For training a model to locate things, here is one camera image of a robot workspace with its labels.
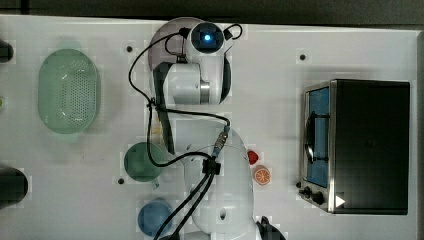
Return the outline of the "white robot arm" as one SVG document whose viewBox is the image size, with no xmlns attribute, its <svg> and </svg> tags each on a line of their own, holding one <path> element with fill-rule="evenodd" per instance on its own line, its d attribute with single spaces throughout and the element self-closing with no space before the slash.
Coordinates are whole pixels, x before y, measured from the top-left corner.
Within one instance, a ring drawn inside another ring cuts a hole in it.
<svg viewBox="0 0 424 240">
<path fill-rule="evenodd" d="M 173 232 L 155 240 L 286 240 L 267 217 L 253 217 L 255 174 L 230 120 L 187 109 L 218 105 L 228 96 L 226 53 L 235 37 L 229 28 L 202 20 L 175 34 L 184 52 L 152 68 L 150 88 L 165 149 L 183 164 L 188 196 L 176 210 L 189 210 Z"/>
</svg>

